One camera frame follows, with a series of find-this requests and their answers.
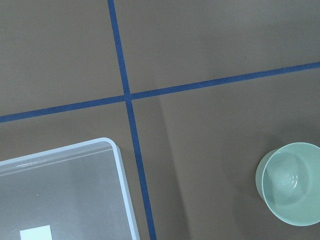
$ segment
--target container lid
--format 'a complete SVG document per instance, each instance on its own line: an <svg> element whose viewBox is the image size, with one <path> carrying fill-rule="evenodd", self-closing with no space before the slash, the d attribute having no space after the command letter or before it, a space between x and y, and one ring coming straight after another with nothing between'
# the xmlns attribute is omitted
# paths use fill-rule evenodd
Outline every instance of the container lid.
<svg viewBox="0 0 320 240"><path fill-rule="evenodd" d="M108 138L0 162L1 240L139 240Z"/></svg>

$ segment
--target white square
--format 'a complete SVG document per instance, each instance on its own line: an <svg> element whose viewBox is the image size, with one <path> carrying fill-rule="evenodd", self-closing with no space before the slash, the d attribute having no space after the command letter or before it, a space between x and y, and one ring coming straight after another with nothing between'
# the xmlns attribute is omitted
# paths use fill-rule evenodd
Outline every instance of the white square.
<svg viewBox="0 0 320 240"><path fill-rule="evenodd" d="M20 231L21 240L52 240L50 225Z"/></svg>

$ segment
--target blue tape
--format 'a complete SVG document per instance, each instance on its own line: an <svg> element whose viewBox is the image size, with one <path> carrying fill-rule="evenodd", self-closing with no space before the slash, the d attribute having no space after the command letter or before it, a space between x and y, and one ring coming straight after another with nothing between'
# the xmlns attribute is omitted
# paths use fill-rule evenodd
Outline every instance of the blue tape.
<svg viewBox="0 0 320 240"><path fill-rule="evenodd" d="M229 84L229 83L235 83L235 82L240 82L245 80L259 79L259 78L270 77L274 75L287 74L287 73L293 73L293 72L317 69L317 68L320 68L320 62L313 62L313 63L307 63L303 65L277 68L277 69L268 70L268 71L253 72L253 73L248 73L243 75L218 78L218 79L208 80L208 81L200 81L200 82L183 84L178 86L170 86L170 87L165 87L165 88L160 88L160 89L155 89L150 91L142 91L142 92L131 94L131 98L133 100L143 99L143 98L149 98L149 97L154 97L158 95L178 93L178 92L188 91L193 89L201 89L201 88L212 87L212 86L221 85L221 84Z"/></svg>
<svg viewBox="0 0 320 240"><path fill-rule="evenodd" d="M115 43L116 54L118 58L119 70L121 75L121 81L123 86L123 93L125 98L126 110L128 114L129 126L131 131L131 138L133 143L135 161L140 181L140 188L142 193L144 211L146 216L146 222L148 225L150 240L157 240L154 218L151 210L150 198L147 187L147 180L145 175L144 163L141 155L141 148L139 143L139 136L137 131L136 119L134 108L132 104L132 98L130 93L129 81L127 76L126 64L124 53L121 44L121 38L118 27L118 20L116 15L115 3L113 0L108 0L109 14L111 19L111 26L113 31L113 38Z"/></svg>
<svg viewBox="0 0 320 240"><path fill-rule="evenodd" d="M63 112L68 112L68 111L73 111L78 109L86 109L86 108L91 108L91 107L96 107L101 105L120 103L124 101L125 101L125 96L121 95L121 96L112 96L112 97L107 97L103 99L91 100L91 101L72 103L72 104L67 104L62 106L48 107L48 108L39 109L39 110L25 111L25 112L0 116L0 123L11 122L11 121L21 120L21 119L29 119L29 118L34 118L34 117L39 117L39 116L49 115L49 114L63 113Z"/></svg>

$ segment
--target light green cup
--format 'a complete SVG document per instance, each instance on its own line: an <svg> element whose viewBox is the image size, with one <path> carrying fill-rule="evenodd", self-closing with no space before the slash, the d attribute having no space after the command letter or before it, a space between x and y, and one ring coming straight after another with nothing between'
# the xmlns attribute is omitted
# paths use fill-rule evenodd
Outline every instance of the light green cup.
<svg viewBox="0 0 320 240"><path fill-rule="evenodd" d="M320 222L320 148L296 142L269 152L255 174L256 188L271 212L295 226Z"/></svg>

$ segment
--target vertical blue line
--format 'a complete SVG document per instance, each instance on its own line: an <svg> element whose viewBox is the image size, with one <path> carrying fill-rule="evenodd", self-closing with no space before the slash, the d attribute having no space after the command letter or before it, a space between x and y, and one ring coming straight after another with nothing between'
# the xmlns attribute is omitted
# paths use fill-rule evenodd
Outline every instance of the vertical blue line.
<svg viewBox="0 0 320 240"><path fill-rule="evenodd" d="M146 181L146 175L145 175L145 170L144 170L144 164L143 164L142 154L141 154L141 149L140 149L134 107L132 104L132 97L131 97L131 93L130 93L129 81L128 81L128 76L127 76L124 52L122 49L119 27L118 27L118 20L117 20L116 9L115 9L115 3L113 0L108 0L108 7L109 7L109 14L110 14L110 19L111 19L115 49L116 49L116 54L117 54L117 58L118 58L119 70L120 70L120 75L121 75L126 111L128 114L128 120L129 120L129 125L130 125L135 161L136 161L136 166L137 166L137 171L138 171L138 176L139 176L139 181L140 181L140 187L141 187L141 193L142 193L146 221L147 221L147 225L148 225L150 240L157 240L154 218L152 215L150 198L149 198L147 181Z"/></svg>

